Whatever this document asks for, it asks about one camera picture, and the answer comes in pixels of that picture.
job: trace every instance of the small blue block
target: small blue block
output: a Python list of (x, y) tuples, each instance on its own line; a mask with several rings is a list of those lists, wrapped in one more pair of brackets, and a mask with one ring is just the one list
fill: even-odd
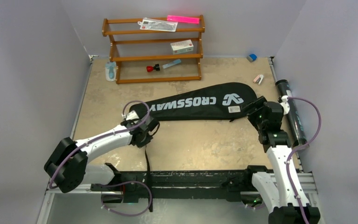
[(246, 57), (250, 62), (253, 62), (257, 59), (257, 56), (255, 54), (251, 54)]

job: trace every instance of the black cylinder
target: black cylinder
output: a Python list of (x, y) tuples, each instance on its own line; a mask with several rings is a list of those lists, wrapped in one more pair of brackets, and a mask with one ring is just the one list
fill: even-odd
[[(280, 96), (292, 96), (290, 86), (287, 80), (281, 79), (275, 83), (275, 86), (278, 89)], [(303, 145), (307, 142), (305, 138), (304, 128), (301, 125), (300, 117), (298, 116), (297, 107), (294, 100), (289, 100), (290, 110), (289, 113), (286, 114), (288, 119), (290, 132), (293, 136), (293, 147), (298, 145)]]

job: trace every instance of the white label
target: white label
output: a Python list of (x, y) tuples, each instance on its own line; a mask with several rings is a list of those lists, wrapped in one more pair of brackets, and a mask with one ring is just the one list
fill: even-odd
[(177, 25), (178, 22), (167, 22), (162, 20), (153, 20), (153, 19), (144, 18), (142, 20), (140, 29), (175, 32)]
[(286, 90), (286, 94), (288, 95), (288, 97), (292, 97), (293, 95), (291, 94), (290, 90)]
[(240, 106), (229, 106), (228, 112), (229, 113), (238, 113), (238, 112), (241, 112), (241, 108), (240, 108)]

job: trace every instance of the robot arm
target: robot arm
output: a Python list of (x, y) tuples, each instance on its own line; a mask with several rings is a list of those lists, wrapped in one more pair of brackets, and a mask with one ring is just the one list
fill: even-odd
[(298, 179), (293, 159), (288, 160), (292, 152), (290, 140), (288, 134), (281, 130), (283, 115), (289, 112), (288, 97), (283, 96), (281, 100), (279, 104), (260, 97), (244, 108), (248, 111), (248, 120), (259, 133), (259, 142), (271, 162), (277, 186), (265, 172), (254, 173), (252, 185), (268, 208), (269, 224), (304, 223), (300, 206), (304, 208), (309, 223), (317, 224), (320, 219), (319, 209), (310, 206)]
[(136, 125), (136, 121), (139, 121), (139, 117), (132, 111), (120, 125), (102, 134), (77, 141), (73, 141), (69, 137), (62, 139), (44, 165), (44, 170), (50, 177), (53, 177), (64, 159), (76, 148), (84, 146), (59, 169), (54, 182), (63, 193), (72, 191), (80, 184), (108, 184), (114, 177), (113, 170), (108, 165), (88, 164), (98, 156), (115, 148), (127, 145), (141, 148), (148, 144), (153, 138), (149, 132), (159, 126), (159, 122), (148, 116), (145, 123), (131, 129)]

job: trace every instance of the black bag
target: black bag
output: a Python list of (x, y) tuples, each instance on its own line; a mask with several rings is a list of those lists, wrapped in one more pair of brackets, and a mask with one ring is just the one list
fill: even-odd
[[(223, 120), (238, 119), (247, 115), (243, 108), (256, 100), (256, 94), (246, 84), (224, 83), (179, 95), (146, 102), (150, 116), (164, 120)], [(139, 117), (146, 115), (143, 104), (131, 106)]]

